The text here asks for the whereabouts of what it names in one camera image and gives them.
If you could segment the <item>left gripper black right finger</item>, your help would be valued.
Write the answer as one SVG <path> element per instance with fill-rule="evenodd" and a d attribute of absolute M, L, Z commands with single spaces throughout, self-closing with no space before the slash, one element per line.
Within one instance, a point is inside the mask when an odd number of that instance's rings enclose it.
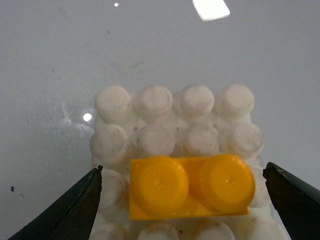
<path fill-rule="evenodd" d="M 275 163 L 262 173 L 274 209 L 292 240 L 320 238 L 320 191 Z"/>

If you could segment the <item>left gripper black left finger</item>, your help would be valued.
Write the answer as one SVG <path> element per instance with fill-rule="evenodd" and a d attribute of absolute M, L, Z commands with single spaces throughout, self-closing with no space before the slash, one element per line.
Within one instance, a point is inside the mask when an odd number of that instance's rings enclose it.
<path fill-rule="evenodd" d="M 88 240 L 102 191 L 103 166 L 93 168 L 11 240 Z"/>

